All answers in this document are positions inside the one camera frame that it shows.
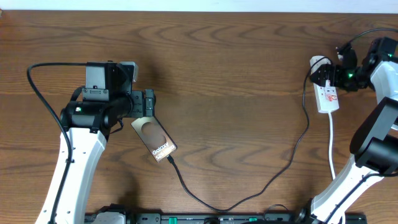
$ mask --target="wooden table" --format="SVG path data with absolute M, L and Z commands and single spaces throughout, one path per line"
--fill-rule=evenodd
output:
M 26 68 L 39 62 L 134 61 L 135 89 L 153 88 L 158 119 L 178 145 L 173 154 L 198 197 L 228 208 L 259 192 L 285 166 L 305 128 L 302 83 L 314 55 L 337 61 L 335 47 L 397 15 L 6 11 L 0 19 L 0 222 L 32 223 L 49 189 L 60 130 L 34 95 Z M 371 34 L 354 47 L 359 59 Z M 85 69 L 38 68 L 33 79 L 58 113 Z M 371 90 L 339 92 L 334 160 L 340 171 L 356 129 L 376 106 Z M 260 197 L 233 212 L 274 203 L 299 209 L 330 183 L 328 116 L 307 83 L 311 126 L 292 167 Z M 182 189 L 173 167 L 156 163 L 125 119 L 96 168 L 87 212 L 110 203 L 133 209 L 209 213 Z M 349 209 L 369 223 L 396 223 L 397 179 L 369 189 Z

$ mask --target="white cable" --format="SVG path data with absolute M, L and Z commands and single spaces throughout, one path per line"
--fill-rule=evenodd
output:
M 329 166 L 331 172 L 331 178 L 334 180 L 336 178 L 335 168 L 333 167 L 333 119 L 331 117 L 331 112 L 329 115 L 329 127 L 330 127 L 330 137 L 329 137 Z M 341 216 L 341 224 L 346 224 L 346 216 L 343 214 Z

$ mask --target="white adapter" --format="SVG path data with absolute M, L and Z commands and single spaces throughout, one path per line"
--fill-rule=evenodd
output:
M 310 60 L 310 65 L 312 66 L 322 57 L 323 56 L 312 57 Z M 313 66 L 311 74 L 316 72 L 321 65 L 326 63 L 330 64 L 330 61 L 327 58 L 319 61 L 316 65 Z M 329 80 L 326 81 L 325 87 L 318 86 L 314 83 L 313 88 L 315 90 L 315 98 L 317 99 L 317 107 L 319 113 L 331 113 L 339 108 L 336 87 L 330 86 Z

